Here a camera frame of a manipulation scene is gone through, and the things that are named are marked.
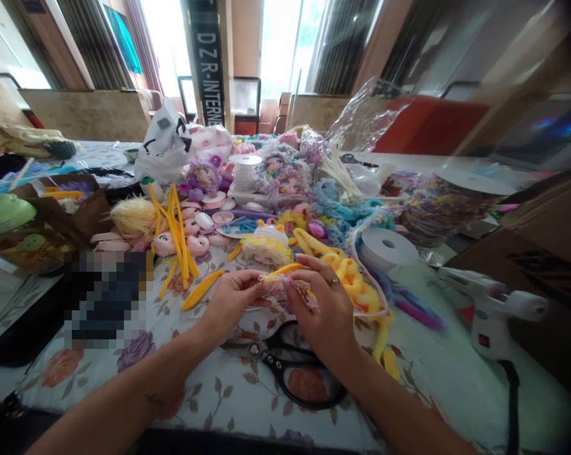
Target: curtain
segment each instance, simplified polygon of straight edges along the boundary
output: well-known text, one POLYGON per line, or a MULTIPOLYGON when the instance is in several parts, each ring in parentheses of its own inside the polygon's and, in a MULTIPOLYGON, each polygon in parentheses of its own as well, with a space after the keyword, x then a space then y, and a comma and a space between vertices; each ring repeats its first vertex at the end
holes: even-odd
POLYGON ((122 16, 110 6, 105 5, 104 9, 107 11, 107 16, 109 17, 111 28, 115 34, 121 55, 126 61, 126 67, 128 71, 142 74, 142 66, 140 66, 140 60, 138 59, 136 47, 132 41, 132 35, 130 34, 128 26, 125 23, 125 16, 122 16))
POLYGON ((96 90, 134 89, 126 63, 96 0, 57 0, 96 90))
POLYGON ((338 0, 330 3, 317 40, 318 63, 313 78, 313 93, 351 94, 374 23, 377 3, 376 0, 338 0))
POLYGON ((147 21, 142 12, 140 0, 124 0, 129 21, 134 35, 134 44, 138 49, 138 55, 142 64, 142 70, 147 77, 148 87, 165 95, 164 89, 159 80, 159 69, 157 67, 157 57, 151 43, 151 36, 148 32, 147 21))
POLYGON ((66 87, 64 79, 58 71, 56 63, 51 58, 44 42, 39 37, 35 27, 31 27, 28 21, 28 14, 21 0, 2 0, 10 18, 14 21, 16 28, 25 41, 28 50, 33 54, 35 62, 47 79, 48 84, 54 90, 61 90, 66 87))

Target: hand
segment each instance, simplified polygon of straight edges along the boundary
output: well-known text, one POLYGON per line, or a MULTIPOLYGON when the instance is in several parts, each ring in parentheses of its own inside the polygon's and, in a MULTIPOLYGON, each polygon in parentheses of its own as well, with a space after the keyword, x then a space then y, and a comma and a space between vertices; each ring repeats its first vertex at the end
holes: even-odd
POLYGON ((220 277, 218 287, 200 320, 218 345, 227 341, 246 308, 250 305, 270 305, 262 296, 270 291, 271 285, 267 281, 258 281, 261 273, 259 270, 240 270, 220 277))
POLYGON ((319 308, 310 310, 288 282, 284 286, 285 293, 315 355, 343 382, 341 376, 361 354, 353 333, 353 304, 341 283, 328 283, 338 278, 329 264, 303 254, 296 255, 296 260, 307 269, 296 270, 290 277, 311 284, 319 308))

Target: doll face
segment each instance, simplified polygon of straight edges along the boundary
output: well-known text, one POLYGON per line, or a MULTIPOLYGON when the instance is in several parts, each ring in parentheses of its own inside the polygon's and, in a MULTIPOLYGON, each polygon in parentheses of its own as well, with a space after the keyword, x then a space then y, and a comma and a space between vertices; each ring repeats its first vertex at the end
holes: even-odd
POLYGON ((272 175, 277 174, 279 171, 281 171, 282 167, 284 167, 284 161, 280 157, 269 158, 267 164, 265 165, 267 173, 272 175))
POLYGON ((210 245, 226 246, 231 242, 231 239, 220 234, 218 231, 211 232, 208 236, 210 245))
POLYGON ((200 231, 199 224, 195 221, 195 218, 189 218, 183 221, 184 235, 195 235, 200 231))
POLYGON ((201 183, 202 188, 211 188, 214 186, 214 182, 216 181, 214 171, 205 166, 202 166, 197 172, 197 178, 201 183))
POLYGON ((288 195, 288 194, 296 194, 301 191, 302 185, 296 177, 286 177, 279 185, 279 194, 281 195, 288 195))
POLYGON ((176 247, 174 246, 174 239, 171 233, 159 234, 153 240, 153 245, 155 245, 157 256, 166 257, 176 254, 176 247))
POLYGON ((204 236, 194 235, 187 237, 186 247, 193 256, 202 256, 210 249, 210 242, 204 236))
POLYGON ((197 207, 186 207, 185 209, 183 209, 183 220, 189 218, 195 218, 195 215, 197 215, 200 212, 201 210, 198 209, 197 207))

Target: floral tablecloth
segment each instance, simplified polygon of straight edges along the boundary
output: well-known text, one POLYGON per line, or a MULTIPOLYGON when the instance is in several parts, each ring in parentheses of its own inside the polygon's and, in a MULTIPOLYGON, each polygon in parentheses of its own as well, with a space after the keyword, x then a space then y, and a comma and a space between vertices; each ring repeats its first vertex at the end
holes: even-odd
MULTIPOLYGON (((87 157, 89 166, 127 168, 125 158, 117 152, 108 161, 98 157, 98 153, 106 152, 109 143, 92 145, 98 150, 87 157)), ((192 288, 214 270, 261 268, 241 257, 229 262, 227 256, 234 246, 213 246, 197 258, 200 276, 191 282, 192 288)), ((179 274, 170 280, 164 299, 159 299, 171 265, 164 260, 155 266, 153 282, 147 283, 145 330, 126 349, 64 349, 62 329, 26 376, 26 367, 0 367, 0 400, 17 388, 25 406, 65 412, 118 372, 189 329, 203 314, 213 288, 196 308, 182 312, 181 304, 192 289, 184 291, 179 274)), ((481 452, 504 453, 506 378, 498 365, 482 359, 468 342, 468 328, 460 323, 452 306, 452 301, 461 297, 428 286, 434 280, 432 270, 423 264, 404 268, 400 273, 401 283, 437 311, 448 325, 446 334, 438 334, 393 309, 395 322, 390 326, 388 347, 396 355, 400 381, 481 452)), ((50 282, 39 281, 14 312, 0 321, 0 333, 49 286, 50 282)), ((255 310, 244 316, 236 335, 249 339, 265 337, 291 318, 282 308, 255 310)), ((360 344, 370 350, 376 337, 374 323, 356 320, 355 330, 360 344)), ((571 426, 571 397, 518 346, 514 347, 514 362, 522 384, 521 446, 556 452, 566 428, 571 426)), ((288 381, 292 390, 304 396, 322 397, 327 393, 321 379, 309 370, 294 372, 288 381)), ((366 453, 385 450, 374 426, 350 397, 325 411, 300 408, 285 397, 264 365, 242 360, 222 349, 199 365, 183 384, 182 394, 153 425, 245 434, 366 453)))

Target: brown box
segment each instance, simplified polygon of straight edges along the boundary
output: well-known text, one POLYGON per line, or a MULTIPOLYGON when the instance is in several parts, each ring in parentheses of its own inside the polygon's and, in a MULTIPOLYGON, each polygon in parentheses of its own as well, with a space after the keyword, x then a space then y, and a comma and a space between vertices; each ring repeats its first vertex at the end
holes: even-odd
POLYGON ((113 227, 112 221, 108 220, 111 206, 107 201, 104 190, 100 189, 98 182, 91 175, 56 175, 52 180, 41 177, 41 183, 46 186, 55 186, 70 181, 89 183, 94 193, 89 196, 73 215, 67 214, 54 198, 37 197, 35 188, 30 183, 15 188, 14 193, 20 198, 29 201, 54 229, 60 232, 80 250, 90 248, 90 238, 94 234, 109 232, 113 227))
POLYGON ((504 202, 524 204, 502 219, 503 227, 446 266, 489 275, 509 291, 547 298, 547 316, 538 323, 512 319, 511 335, 571 390, 571 171, 504 202))

